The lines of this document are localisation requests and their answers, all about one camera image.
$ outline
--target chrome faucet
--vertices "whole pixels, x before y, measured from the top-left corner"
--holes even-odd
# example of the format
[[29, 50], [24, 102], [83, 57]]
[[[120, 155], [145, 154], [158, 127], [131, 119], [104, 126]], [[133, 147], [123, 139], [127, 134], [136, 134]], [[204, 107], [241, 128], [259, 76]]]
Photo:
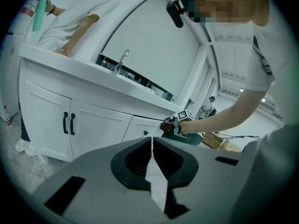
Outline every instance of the chrome faucet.
[[121, 56], [121, 60], [118, 62], [118, 64], [116, 65], [116, 67], [114, 69], [114, 72], [113, 72], [114, 76], [117, 76], [120, 73], [121, 67], [122, 67], [122, 60], [125, 56], [128, 56], [128, 53], [129, 53], [129, 49], [126, 49], [124, 54]]

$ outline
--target cabinet door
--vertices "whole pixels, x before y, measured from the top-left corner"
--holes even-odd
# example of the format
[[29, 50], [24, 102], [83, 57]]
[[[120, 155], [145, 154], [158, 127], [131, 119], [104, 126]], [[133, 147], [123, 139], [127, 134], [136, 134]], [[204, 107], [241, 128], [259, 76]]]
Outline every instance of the cabinet door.
[[33, 146], [46, 156], [72, 161], [74, 157], [68, 125], [71, 99], [27, 81], [25, 86], [22, 114]]
[[122, 141], [124, 142], [142, 137], [160, 136], [160, 124], [162, 122], [163, 121], [161, 120], [134, 116]]
[[71, 146], [74, 157], [113, 144], [120, 143], [129, 126], [132, 115], [71, 101]]

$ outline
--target green bottle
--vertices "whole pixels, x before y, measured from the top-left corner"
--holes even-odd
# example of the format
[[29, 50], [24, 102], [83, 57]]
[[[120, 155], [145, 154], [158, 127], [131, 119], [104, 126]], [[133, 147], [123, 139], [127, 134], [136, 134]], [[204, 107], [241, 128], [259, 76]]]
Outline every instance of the green bottle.
[[36, 15], [33, 21], [32, 31], [40, 31], [42, 28], [43, 16], [47, 8], [47, 0], [40, 0], [39, 6], [36, 10]]

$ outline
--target black handle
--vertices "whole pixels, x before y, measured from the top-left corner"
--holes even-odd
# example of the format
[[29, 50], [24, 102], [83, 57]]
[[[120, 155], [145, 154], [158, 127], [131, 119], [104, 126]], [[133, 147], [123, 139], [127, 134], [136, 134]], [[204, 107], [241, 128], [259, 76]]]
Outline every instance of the black handle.
[[64, 133], [68, 134], [69, 132], [66, 131], [66, 126], [65, 126], [65, 118], [68, 116], [68, 113], [67, 112], [64, 112]]
[[72, 113], [71, 114], [71, 135], [75, 135], [75, 133], [73, 132], [73, 119], [75, 118], [75, 114]]

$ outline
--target cardboard box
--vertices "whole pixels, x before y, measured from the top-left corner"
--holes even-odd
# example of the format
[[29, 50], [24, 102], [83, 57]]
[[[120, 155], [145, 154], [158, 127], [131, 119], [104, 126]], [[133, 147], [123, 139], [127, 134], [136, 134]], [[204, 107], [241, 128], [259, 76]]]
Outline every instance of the cardboard box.
[[223, 139], [219, 138], [215, 133], [205, 133], [203, 142], [211, 148], [218, 149]]
[[238, 147], [236, 144], [225, 140], [218, 149], [222, 149], [222, 150], [227, 150], [227, 151], [232, 151], [232, 152], [241, 152], [241, 148]]

